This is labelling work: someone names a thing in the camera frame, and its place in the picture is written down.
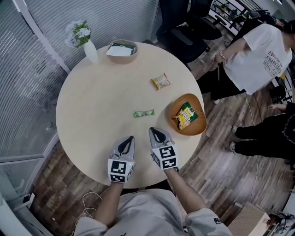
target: brown bowl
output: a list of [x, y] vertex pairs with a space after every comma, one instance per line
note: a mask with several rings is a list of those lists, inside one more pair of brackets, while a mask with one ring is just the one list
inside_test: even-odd
[[[180, 111], [184, 103], [188, 102], [194, 111], [197, 113], [198, 118], [190, 123], [187, 127], [179, 130], [178, 120], [174, 119], [177, 113]], [[169, 109], [169, 123], [176, 130], [176, 132], [182, 135], [194, 136], [201, 134], [207, 127], [207, 121], [203, 112], [199, 99], [194, 94], [185, 94], [175, 100]]]
[[137, 58], [137, 56], [138, 56], [138, 46], [134, 42], [124, 40], [124, 39], [115, 40], [115, 41], [111, 42], [108, 49], [111, 47], [111, 45], [113, 43], [121, 43], [121, 44], [133, 45], [135, 47], [135, 53], [133, 55], [130, 55], [130, 56], [111, 56], [111, 55], [107, 55], [108, 58], [112, 62], [120, 63], [120, 64], [128, 64], [128, 63], [134, 61]]

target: vase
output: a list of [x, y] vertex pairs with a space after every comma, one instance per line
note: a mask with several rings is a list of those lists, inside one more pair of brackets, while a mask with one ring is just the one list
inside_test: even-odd
[[87, 43], [83, 44], [84, 52], [89, 61], [93, 64], [98, 63], [98, 54], [92, 41], [89, 39]]

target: white table top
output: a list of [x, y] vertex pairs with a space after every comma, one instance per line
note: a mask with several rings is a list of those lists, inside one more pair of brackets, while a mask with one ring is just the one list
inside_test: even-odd
[[[71, 161], [90, 178], [109, 185], [107, 160], [117, 139], [135, 137], [135, 169], [124, 188], [140, 188], [166, 179], [150, 156], [148, 129], [168, 131], [178, 148], [179, 168], [192, 156], [201, 135], [184, 136], [169, 125], [167, 107], [183, 94], [195, 94], [204, 109], [199, 86], [187, 67], [167, 51], [137, 43], [138, 57], [116, 64], [98, 50], [99, 63], [84, 58], [68, 75], [56, 109], [61, 144]], [[160, 90], [151, 79], [165, 73], [171, 85]], [[134, 111], [154, 109], [154, 116], [134, 118]]]

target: chair seat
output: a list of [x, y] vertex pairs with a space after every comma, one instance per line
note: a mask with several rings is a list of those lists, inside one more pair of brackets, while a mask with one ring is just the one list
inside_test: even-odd
[[188, 27], [178, 26], [177, 30], [192, 41], [191, 45], [186, 44], [171, 31], [167, 31], [157, 37], [158, 41], [165, 45], [170, 53], [180, 59], [183, 63], [189, 63], [197, 59], [206, 49], [207, 44], [196, 33]]
[[209, 20], [205, 18], [199, 18], [195, 15], [188, 15], [186, 23], [190, 28], [194, 29], [194, 32], [201, 38], [206, 40], [218, 39], [222, 36], [219, 29], [216, 28]]

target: window blind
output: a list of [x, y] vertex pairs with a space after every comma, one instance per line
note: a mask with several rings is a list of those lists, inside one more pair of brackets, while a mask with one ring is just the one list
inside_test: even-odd
[[150, 39], [157, 0], [25, 0], [29, 12], [54, 50], [72, 69], [85, 57], [82, 48], [65, 44], [65, 28], [87, 20], [96, 48], [116, 39]]
[[55, 106], [65, 71], [17, 11], [0, 2], [0, 162], [42, 153], [56, 133]]

